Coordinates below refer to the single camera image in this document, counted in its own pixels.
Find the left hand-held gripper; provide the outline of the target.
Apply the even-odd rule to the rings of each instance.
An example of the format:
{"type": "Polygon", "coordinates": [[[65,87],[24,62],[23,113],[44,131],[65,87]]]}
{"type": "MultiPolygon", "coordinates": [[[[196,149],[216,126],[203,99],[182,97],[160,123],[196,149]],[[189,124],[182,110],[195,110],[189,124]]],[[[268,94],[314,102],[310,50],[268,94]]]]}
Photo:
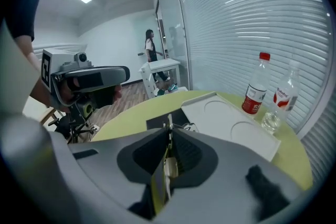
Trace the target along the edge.
{"type": "Polygon", "coordinates": [[[52,105],[69,109],[71,124],[85,124],[92,116],[94,105],[89,92],[117,86],[129,79],[130,70],[126,66],[93,67],[84,52],[43,50],[41,80],[50,92],[52,105]],[[71,101],[65,101],[60,93],[64,81],[73,93],[71,101]]]}

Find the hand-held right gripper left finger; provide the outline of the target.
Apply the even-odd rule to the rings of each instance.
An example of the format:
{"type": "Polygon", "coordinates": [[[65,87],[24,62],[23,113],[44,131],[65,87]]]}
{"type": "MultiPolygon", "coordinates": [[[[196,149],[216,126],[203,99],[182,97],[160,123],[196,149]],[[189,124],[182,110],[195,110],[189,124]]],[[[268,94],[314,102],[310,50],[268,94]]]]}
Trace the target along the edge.
{"type": "Polygon", "coordinates": [[[68,148],[68,187],[81,209],[161,209],[169,199],[166,128],[68,148]]]}

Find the person's left hand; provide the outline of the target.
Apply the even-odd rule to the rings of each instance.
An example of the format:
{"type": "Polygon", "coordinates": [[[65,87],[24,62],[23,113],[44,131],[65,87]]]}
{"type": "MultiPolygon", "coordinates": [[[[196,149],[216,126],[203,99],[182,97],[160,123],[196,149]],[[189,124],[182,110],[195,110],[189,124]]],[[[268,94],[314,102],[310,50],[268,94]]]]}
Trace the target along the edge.
{"type": "MultiPolygon", "coordinates": [[[[102,106],[99,106],[99,108],[104,107],[106,105],[112,105],[116,100],[120,99],[122,97],[121,89],[122,86],[117,85],[114,87],[98,90],[98,93],[94,93],[93,96],[102,104],[102,106]]],[[[66,82],[64,82],[61,86],[59,86],[59,93],[62,100],[66,104],[70,104],[71,101],[73,101],[75,98],[74,94],[67,86],[66,82]]]]}

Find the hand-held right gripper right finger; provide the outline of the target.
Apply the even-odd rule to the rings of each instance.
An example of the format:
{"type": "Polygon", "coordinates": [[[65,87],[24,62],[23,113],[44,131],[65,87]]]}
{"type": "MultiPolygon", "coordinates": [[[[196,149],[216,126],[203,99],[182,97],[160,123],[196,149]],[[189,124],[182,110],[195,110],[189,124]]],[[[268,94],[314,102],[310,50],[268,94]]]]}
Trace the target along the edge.
{"type": "Polygon", "coordinates": [[[273,221],[292,220],[308,206],[312,191],[302,190],[289,175],[252,150],[207,135],[190,134],[213,148],[218,164],[200,186],[174,191],[167,204],[169,221],[256,221],[259,202],[245,178],[254,165],[259,165],[290,201],[287,208],[273,216],[273,221]]]}

